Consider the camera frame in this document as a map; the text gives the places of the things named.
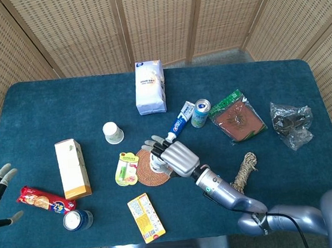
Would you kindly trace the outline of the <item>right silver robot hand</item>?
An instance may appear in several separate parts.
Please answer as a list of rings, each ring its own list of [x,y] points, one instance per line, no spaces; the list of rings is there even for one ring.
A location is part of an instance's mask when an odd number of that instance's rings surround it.
[[[149,167],[157,174],[189,178],[200,165],[199,157],[179,141],[152,135],[141,147],[149,153]]]

